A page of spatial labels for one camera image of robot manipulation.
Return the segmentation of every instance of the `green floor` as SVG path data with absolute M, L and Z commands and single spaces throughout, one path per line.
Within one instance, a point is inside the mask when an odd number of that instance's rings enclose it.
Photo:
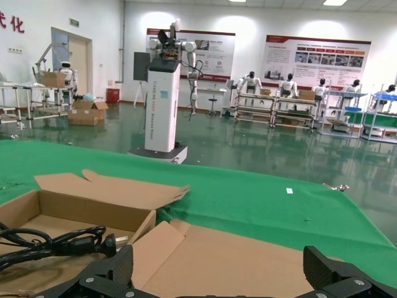
M 397 150 L 394 145 L 347 140 L 318 133 L 196 115 L 191 122 L 180 112 L 177 140 L 189 145 L 185 163 L 241 169 L 330 185 L 348 184 L 349 197 L 397 244 Z M 104 124 L 69 127 L 67 120 L 38 120 L 23 131 L 14 124 L 0 128 L 0 140 L 42 140 L 126 153 L 144 142 L 143 109 L 113 106 Z

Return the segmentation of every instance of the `poster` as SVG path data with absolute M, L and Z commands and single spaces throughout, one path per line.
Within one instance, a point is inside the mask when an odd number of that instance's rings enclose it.
M 324 78 L 342 90 L 362 79 L 371 42 L 268 35 L 262 84 L 276 87 L 293 73 L 299 89 L 311 89 Z
M 157 38 L 159 30 L 147 30 L 147 52 L 149 52 L 149 41 Z M 202 72 L 204 75 L 202 80 L 226 82 L 230 79 L 236 34 L 181 30 L 177 32 L 176 37 L 178 41 L 195 42 L 197 44 L 197 60 L 203 61 Z M 187 63 L 186 52 L 183 53 L 182 61 Z M 187 78 L 187 72 L 187 68 L 182 65 L 181 78 Z

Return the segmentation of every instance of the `cardboard box on floor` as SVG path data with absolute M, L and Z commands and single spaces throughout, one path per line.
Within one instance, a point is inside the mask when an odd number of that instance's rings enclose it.
M 41 190 L 0 205 L 0 221 L 10 228 L 33 228 L 51 237 L 104 225 L 106 235 L 128 236 L 133 243 L 154 228 L 155 209 L 182 199 L 189 190 L 106 177 L 89 170 L 83 173 L 85 179 L 71 173 L 35 177 Z M 18 249 L 0 245 L 0 255 Z M 11 266 L 0 272 L 0 292 L 43 291 L 74 278 L 103 257 L 53 257 Z
M 96 125 L 105 119 L 106 102 L 74 101 L 68 112 L 69 124 Z
M 158 297 L 296 297 L 313 288 L 303 253 L 179 220 L 133 244 L 133 284 Z
M 65 88 L 64 73 L 52 73 L 50 71 L 41 72 L 41 83 L 49 88 Z

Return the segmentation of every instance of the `green cloth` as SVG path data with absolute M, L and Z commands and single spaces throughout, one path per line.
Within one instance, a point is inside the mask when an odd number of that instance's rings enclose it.
M 350 116 L 350 119 L 349 119 L 350 124 L 360 124 L 363 113 L 357 113 L 357 115 L 355 116 L 355 119 L 354 119 L 354 114 L 355 113 L 351 113 L 351 112 L 345 113 L 346 116 Z M 371 114 L 366 114 L 366 115 L 367 116 L 365 118 L 364 124 L 372 125 L 373 115 L 371 115 Z M 387 117 L 384 115 L 377 115 L 377 118 L 375 119 L 375 126 L 387 126 L 387 127 L 396 128 L 397 127 L 397 117 L 393 118 L 393 117 Z
M 36 141 L 1 141 L 0 165 L 1 202 L 38 188 L 35 175 L 81 176 L 83 169 L 175 186 L 189 184 L 183 200 L 159 211 L 160 220 L 178 218 L 297 250 L 315 245 L 397 287 L 397 249 L 345 194 L 322 185 Z M 293 194 L 287 194 L 286 188 L 292 188 Z

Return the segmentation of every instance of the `door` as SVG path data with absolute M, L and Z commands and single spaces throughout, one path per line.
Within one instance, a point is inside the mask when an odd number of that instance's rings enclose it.
M 88 93 L 88 44 L 69 36 L 70 64 L 73 70 L 78 71 L 77 94 Z

